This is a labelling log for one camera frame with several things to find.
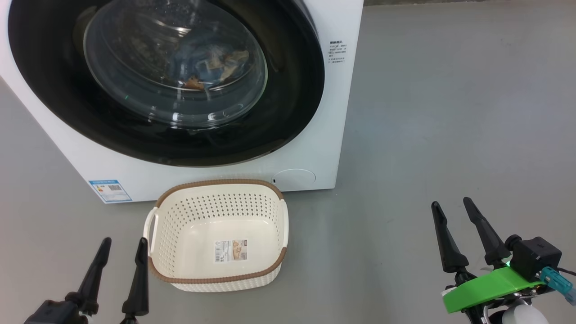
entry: cable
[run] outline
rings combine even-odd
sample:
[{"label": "cable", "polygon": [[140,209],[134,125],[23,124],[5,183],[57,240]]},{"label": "cable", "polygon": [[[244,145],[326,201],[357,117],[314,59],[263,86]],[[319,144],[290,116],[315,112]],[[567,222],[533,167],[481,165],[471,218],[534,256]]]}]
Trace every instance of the cable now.
[{"label": "cable", "polygon": [[571,274],[572,276],[575,276],[575,277],[576,277],[576,272],[574,272],[574,271],[569,271],[569,270],[562,269],[562,268],[558,268],[558,271],[564,272],[564,273],[567,273],[567,274]]}]

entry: glass door window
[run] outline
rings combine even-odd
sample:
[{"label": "glass door window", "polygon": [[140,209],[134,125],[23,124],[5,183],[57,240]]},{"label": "glass door window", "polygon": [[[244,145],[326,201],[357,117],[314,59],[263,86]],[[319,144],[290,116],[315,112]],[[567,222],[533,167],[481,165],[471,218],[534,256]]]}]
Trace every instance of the glass door window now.
[{"label": "glass door window", "polygon": [[83,51],[111,97],[174,128],[225,125],[246,114],[266,87],[255,37],[204,0],[114,0],[92,18]]}]

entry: green 3d-printed part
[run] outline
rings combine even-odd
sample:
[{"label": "green 3d-printed part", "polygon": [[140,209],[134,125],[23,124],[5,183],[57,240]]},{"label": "green 3d-printed part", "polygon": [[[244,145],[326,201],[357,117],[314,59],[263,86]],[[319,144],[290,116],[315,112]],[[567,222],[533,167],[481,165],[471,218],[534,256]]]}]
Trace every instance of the green 3d-printed part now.
[{"label": "green 3d-printed part", "polygon": [[527,282],[512,268],[496,269],[489,274],[467,281],[444,296],[448,313],[485,303],[525,288],[544,285],[542,281]]}]

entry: gray floor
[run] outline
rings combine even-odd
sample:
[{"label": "gray floor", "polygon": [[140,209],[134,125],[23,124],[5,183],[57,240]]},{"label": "gray floor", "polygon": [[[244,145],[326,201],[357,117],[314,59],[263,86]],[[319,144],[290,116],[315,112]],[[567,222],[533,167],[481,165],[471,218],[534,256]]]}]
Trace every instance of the gray floor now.
[{"label": "gray floor", "polygon": [[443,3],[443,2],[484,2],[484,1],[509,1],[509,0],[364,0],[365,6],[381,5],[414,5],[423,3]]},{"label": "gray floor", "polygon": [[[576,269],[575,18],[560,5],[367,8],[338,186],[286,195],[278,278],[210,295],[151,277],[141,323],[465,323],[442,305],[452,276],[429,210],[441,202],[480,274],[465,195],[501,236],[543,236]],[[119,322],[152,203],[103,205],[4,84],[0,97],[2,322],[76,289],[105,236],[97,321]],[[558,294],[535,305],[551,323],[574,319]]]}]

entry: laundry basket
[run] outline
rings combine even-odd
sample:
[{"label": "laundry basket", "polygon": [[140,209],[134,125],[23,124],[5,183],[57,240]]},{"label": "laundry basket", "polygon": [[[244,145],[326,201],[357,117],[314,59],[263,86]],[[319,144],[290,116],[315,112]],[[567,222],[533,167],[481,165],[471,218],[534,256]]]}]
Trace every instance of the laundry basket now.
[{"label": "laundry basket", "polygon": [[280,271],[288,209],[282,193],[265,181],[182,184],[156,202],[143,235],[149,242],[150,271],[178,289],[256,288]]}]

